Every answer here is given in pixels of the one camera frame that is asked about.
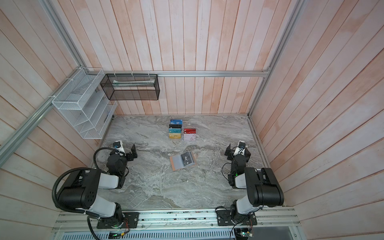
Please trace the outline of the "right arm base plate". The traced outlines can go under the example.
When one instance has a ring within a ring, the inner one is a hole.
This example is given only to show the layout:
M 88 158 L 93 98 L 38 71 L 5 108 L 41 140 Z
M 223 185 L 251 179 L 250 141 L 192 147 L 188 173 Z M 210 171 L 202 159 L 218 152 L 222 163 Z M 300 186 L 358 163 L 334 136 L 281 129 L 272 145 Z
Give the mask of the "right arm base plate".
M 241 215 L 235 210 L 216 209 L 217 224 L 219 226 L 256 226 L 257 219 L 254 213 Z

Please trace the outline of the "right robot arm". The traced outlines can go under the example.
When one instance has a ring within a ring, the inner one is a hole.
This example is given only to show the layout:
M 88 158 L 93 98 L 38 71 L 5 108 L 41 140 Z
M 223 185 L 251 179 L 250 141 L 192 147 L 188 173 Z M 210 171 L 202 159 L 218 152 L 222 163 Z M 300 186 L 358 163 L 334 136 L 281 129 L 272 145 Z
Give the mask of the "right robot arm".
M 225 151 L 230 161 L 230 173 L 225 177 L 234 189 L 245 189 L 247 194 L 235 200 L 231 205 L 230 216 L 245 217 L 263 207 L 284 205 L 284 193 L 271 168 L 256 169 L 248 167 L 251 158 L 245 142 L 238 142 L 235 147 L 228 145 Z

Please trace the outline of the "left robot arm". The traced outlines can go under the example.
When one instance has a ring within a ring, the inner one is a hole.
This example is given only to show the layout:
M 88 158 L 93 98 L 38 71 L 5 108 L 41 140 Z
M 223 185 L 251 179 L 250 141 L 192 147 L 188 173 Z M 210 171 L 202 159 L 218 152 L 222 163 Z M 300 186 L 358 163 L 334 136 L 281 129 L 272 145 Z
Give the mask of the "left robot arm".
M 97 154 L 102 150 L 110 151 L 106 163 L 107 171 L 103 171 L 97 164 Z M 93 155 L 94 168 L 70 169 L 55 181 L 52 200 L 56 208 L 120 224 L 124 219 L 120 204 L 100 197 L 98 190 L 121 189 L 129 173 L 128 162 L 137 157 L 136 146 L 133 145 L 126 152 L 121 141 L 114 142 L 111 148 L 97 149 Z

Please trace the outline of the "dark card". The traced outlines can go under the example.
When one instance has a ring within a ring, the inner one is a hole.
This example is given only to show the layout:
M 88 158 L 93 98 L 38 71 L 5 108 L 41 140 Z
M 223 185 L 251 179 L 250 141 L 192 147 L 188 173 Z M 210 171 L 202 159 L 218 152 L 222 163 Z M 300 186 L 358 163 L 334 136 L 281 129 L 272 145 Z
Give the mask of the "dark card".
M 195 159 L 190 151 L 181 154 L 182 163 L 184 167 L 188 167 L 195 164 Z

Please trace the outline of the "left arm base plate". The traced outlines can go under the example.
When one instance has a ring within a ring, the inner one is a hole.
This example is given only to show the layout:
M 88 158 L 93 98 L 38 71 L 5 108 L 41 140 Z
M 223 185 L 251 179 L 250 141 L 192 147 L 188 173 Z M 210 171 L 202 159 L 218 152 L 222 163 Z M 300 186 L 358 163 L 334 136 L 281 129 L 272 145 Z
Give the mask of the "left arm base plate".
M 97 229 L 135 229 L 138 226 L 139 212 L 122 212 L 110 218 L 101 218 Z

